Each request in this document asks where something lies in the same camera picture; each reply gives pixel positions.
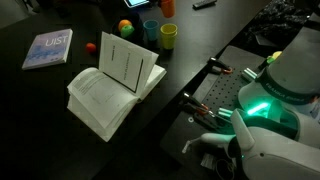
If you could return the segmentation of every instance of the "green light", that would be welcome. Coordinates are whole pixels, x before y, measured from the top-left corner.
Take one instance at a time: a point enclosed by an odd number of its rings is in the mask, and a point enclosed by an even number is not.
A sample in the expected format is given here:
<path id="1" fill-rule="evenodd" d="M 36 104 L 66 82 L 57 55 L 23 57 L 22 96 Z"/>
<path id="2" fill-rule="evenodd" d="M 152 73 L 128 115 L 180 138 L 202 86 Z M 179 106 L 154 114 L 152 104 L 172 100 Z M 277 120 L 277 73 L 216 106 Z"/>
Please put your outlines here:
<path id="1" fill-rule="evenodd" d="M 255 113 L 255 112 L 257 112 L 257 111 L 260 111 L 261 109 L 266 108 L 266 107 L 268 107 L 268 106 L 269 106 L 268 103 L 262 103 L 262 104 L 260 104 L 259 106 L 256 106 L 256 107 L 250 109 L 250 110 L 248 111 L 248 114 L 249 114 L 249 115 L 252 115 L 253 113 Z"/>

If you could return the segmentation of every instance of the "book cover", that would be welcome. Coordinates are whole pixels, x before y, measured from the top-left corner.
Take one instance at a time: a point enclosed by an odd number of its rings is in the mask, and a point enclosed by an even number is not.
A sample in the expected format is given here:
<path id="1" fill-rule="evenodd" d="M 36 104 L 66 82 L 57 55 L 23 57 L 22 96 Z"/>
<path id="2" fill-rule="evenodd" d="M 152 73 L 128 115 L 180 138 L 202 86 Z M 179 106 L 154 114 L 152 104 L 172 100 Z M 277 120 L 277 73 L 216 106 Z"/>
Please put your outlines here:
<path id="1" fill-rule="evenodd" d="M 22 69 L 65 63 L 71 38 L 71 29 L 37 35 L 28 51 Z"/>

